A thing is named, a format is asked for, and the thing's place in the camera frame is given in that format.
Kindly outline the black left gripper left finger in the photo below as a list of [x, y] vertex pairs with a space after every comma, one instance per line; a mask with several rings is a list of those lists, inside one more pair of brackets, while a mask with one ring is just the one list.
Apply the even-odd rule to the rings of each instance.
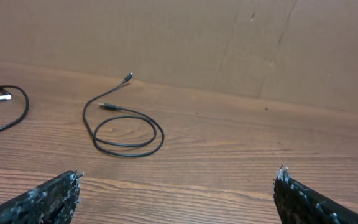
[[0, 224], [68, 224], [79, 203], [83, 174], [66, 171], [0, 204]]

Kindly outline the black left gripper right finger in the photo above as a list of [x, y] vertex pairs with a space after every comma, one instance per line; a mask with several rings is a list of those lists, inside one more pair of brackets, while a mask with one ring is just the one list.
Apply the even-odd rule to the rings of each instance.
[[293, 179], [282, 165], [273, 183], [282, 224], [358, 224], [358, 213]]

